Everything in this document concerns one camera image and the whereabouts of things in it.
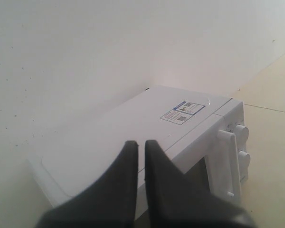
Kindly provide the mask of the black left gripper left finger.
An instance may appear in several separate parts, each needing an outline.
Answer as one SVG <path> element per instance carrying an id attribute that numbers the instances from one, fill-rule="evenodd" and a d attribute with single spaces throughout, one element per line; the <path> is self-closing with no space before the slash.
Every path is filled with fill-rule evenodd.
<path id="1" fill-rule="evenodd" d="M 66 203 L 46 212 L 38 228 L 132 228 L 138 184 L 138 144 L 126 141 L 106 172 Z"/>

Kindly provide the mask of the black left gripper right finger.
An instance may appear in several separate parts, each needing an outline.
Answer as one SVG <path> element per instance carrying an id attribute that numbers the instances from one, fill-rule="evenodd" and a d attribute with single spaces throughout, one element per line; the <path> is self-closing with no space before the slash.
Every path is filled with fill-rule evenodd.
<path id="1" fill-rule="evenodd" d="M 145 187 L 153 228 L 254 228 L 250 215 L 191 182 L 156 140 L 145 143 Z"/>

